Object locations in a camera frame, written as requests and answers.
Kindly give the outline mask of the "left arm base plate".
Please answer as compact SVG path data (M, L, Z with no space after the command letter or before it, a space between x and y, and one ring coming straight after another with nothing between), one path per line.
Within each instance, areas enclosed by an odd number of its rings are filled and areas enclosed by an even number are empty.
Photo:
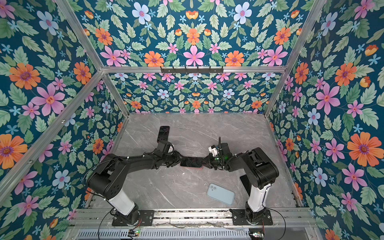
M153 210L133 210L128 215L123 215L118 211L112 213L113 227L136 227L140 226L152 226L155 211Z

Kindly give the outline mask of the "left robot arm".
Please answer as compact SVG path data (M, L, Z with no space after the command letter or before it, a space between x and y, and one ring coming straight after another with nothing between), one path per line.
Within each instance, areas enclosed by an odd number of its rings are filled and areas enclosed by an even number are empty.
M160 141L149 153L124 157L107 155L88 177L86 184L96 194L102 196L116 212L114 216L122 219L128 226L140 221L139 208L123 190L127 175L130 173L158 169L161 166L174 167L182 160L182 155L167 141Z

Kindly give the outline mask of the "pink phone case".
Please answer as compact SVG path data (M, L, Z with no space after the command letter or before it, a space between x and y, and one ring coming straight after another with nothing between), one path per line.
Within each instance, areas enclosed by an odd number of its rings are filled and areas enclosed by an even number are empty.
M203 167L200 167L200 168L187 167L187 169L190 169L190 170L202 170L202 169L203 169Z

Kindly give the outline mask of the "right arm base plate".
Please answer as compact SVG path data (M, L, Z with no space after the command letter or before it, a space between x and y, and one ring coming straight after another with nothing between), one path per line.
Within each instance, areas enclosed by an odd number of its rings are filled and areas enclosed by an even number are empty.
M252 212L250 209L230 209L232 214L233 225L235 226L272 226L273 219L271 212L264 209L258 213Z

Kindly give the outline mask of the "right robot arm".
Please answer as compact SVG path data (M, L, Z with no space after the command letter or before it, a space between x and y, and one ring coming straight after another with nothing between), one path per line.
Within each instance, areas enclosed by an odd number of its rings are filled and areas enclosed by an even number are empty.
M232 154L227 143L209 147L202 165L209 169L234 172L243 170L250 187L245 218L254 225L266 216L266 200L272 184L279 176L275 163L259 147L244 153Z

